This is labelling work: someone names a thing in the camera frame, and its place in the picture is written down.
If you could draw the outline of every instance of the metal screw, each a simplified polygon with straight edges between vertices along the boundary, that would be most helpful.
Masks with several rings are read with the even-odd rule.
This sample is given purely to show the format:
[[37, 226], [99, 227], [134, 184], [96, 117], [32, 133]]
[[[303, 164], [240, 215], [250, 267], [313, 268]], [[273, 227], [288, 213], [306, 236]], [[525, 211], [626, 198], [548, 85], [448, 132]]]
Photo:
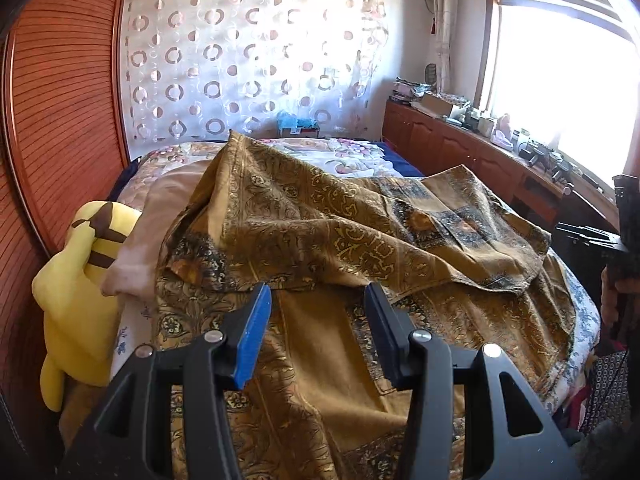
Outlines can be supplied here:
[[482, 347], [482, 351], [487, 357], [493, 358], [500, 357], [500, 354], [502, 353], [502, 349], [496, 343], [487, 343]]
[[431, 332], [423, 329], [414, 330], [411, 337], [413, 337], [414, 341], [417, 343], [426, 343], [427, 341], [431, 341]]
[[209, 330], [204, 335], [204, 341], [207, 343], [219, 343], [225, 335], [220, 330]]
[[153, 352], [154, 348], [151, 345], [140, 345], [138, 348], [136, 348], [136, 357], [145, 359], [147, 357], [151, 357], [151, 354], [153, 354]]

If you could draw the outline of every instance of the person's hand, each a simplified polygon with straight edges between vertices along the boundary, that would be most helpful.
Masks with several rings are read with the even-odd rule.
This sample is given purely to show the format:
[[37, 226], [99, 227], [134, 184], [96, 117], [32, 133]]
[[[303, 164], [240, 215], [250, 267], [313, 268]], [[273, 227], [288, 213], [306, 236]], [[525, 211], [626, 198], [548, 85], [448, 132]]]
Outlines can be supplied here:
[[640, 279], [629, 278], [626, 280], [617, 280], [614, 286], [609, 283], [609, 277], [607, 276], [607, 267], [602, 271], [602, 295], [600, 300], [602, 306], [600, 307], [600, 315], [602, 316], [602, 323], [605, 327], [611, 328], [613, 324], [618, 320], [618, 294], [634, 294], [636, 300], [634, 301], [636, 312], [638, 311], [640, 298]]

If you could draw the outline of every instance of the gold blanket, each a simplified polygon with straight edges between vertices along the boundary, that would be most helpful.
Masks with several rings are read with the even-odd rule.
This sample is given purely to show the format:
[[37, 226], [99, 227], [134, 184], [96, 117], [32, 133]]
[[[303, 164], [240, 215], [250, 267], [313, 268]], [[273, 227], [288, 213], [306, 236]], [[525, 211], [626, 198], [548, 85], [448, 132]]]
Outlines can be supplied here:
[[[167, 233], [156, 343], [188, 343], [269, 283], [254, 378], [226, 396], [245, 477], [391, 478], [410, 392], [382, 375], [364, 286], [380, 282], [449, 343], [497, 342], [543, 398], [575, 320], [548, 244], [463, 166], [423, 180], [341, 179], [232, 134]], [[185, 478], [178, 389], [172, 408], [174, 469]], [[462, 419], [455, 428], [459, 474]]]

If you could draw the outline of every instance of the window blind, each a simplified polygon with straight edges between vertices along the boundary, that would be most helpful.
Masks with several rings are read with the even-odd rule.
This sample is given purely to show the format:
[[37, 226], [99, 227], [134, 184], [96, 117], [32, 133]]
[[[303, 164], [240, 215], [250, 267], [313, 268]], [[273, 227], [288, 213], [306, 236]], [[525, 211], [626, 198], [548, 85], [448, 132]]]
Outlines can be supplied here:
[[620, 17], [605, 0], [496, 0], [502, 6], [525, 6], [560, 12], [572, 18], [593, 23], [598, 27], [631, 41]]

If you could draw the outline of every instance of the stuffed animal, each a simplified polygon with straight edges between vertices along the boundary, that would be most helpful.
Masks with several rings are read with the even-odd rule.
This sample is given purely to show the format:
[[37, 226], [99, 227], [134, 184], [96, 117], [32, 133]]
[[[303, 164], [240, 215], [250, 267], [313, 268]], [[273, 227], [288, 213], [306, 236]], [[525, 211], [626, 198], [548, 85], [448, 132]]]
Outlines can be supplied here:
[[106, 386], [120, 313], [115, 297], [100, 293], [106, 269], [136, 224], [140, 212], [117, 202], [83, 205], [66, 234], [65, 247], [31, 283], [44, 311], [47, 355], [40, 391], [47, 407], [62, 408], [65, 374]]

